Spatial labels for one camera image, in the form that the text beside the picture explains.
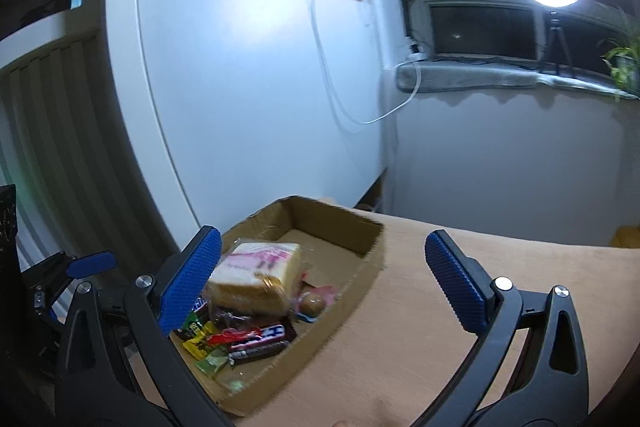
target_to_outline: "white wall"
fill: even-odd
[[[398,116],[393,213],[606,245],[640,223],[638,109],[550,88],[421,95]]]

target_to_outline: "green candy wrapper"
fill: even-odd
[[[190,312],[187,318],[184,320],[182,330],[189,331],[194,337],[199,333],[202,333],[202,327],[204,323],[200,321],[195,312]]]
[[[227,363],[226,346],[218,346],[211,351],[204,360],[196,362],[196,367],[201,370],[209,378],[216,378],[220,369],[225,367]]]

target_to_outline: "cable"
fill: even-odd
[[[417,61],[409,60],[407,62],[401,62],[400,64],[394,67],[394,74],[393,74],[394,81],[396,79],[396,76],[398,74],[398,68],[400,66],[413,64],[415,67],[415,74],[416,74],[415,87],[412,93],[409,95],[409,97],[406,100],[404,100],[404,102],[402,102],[400,105],[393,108],[391,111],[385,113],[382,116],[379,116],[374,120],[360,121],[353,118],[349,114],[349,112],[346,110],[344,105],[342,104],[342,100],[340,100],[340,96],[338,95],[338,92],[335,89],[335,84],[331,77],[331,72],[329,71],[329,65],[327,64],[326,54],[324,52],[324,46],[322,45],[322,39],[320,38],[320,32],[318,31],[318,19],[316,17],[316,0],[311,0],[309,4],[309,17],[311,19],[311,28],[314,33],[314,40],[316,41],[316,49],[318,50],[318,55],[320,57],[320,69],[322,71],[322,79],[324,80],[324,87],[326,89],[327,96],[329,97],[330,101],[332,100],[335,101],[335,104],[338,106],[338,109],[347,118],[347,120],[357,125],[369,125],[371,123],[376,123],[377,121],[380,121],[383,118],[388,117],[390,114],[395,113],[398,109],[404,107],[415,98],[415,95],[418,93],[418,90],[420,89],[420,84],[422,83],[422,71],[420,70],[420,66],[418,65]]]

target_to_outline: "wooden table surface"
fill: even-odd
[[[385,269],[297,377],[237,425],[331,427],[344,419],[356,427],[406,427],[469,352],[476,337],[462,329],[424,261],[425,237],[441,227],[362,214],[385,225]],[[556,284],[569,289],[586,349],[590,409],[595,407],[640,344],[640,250],[446,230],[494,278],[507,276],[520,289],[544,293]],[[501,395],[524,336],[524,331],[516,334],[484,405]]]

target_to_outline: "cardboard box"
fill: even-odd
[[[184,362],[211,399],[223,410],[245,416],[286,385],[354,311],[383,267],[385,245],[380,223],[300,196],[275,201],[233,227],[223,235],[223,251],[241,238],[300,243],[303,262],[311,265],[306,281],[338,289],[334,304],[316,323],[294,324],[298,337],[287,349],[276,357],[236,368],[242,370],[248,384],[233,394],[197,370],[195,359],[172,334]],[[224,378],[229,371],[225,367],[218,377]]]

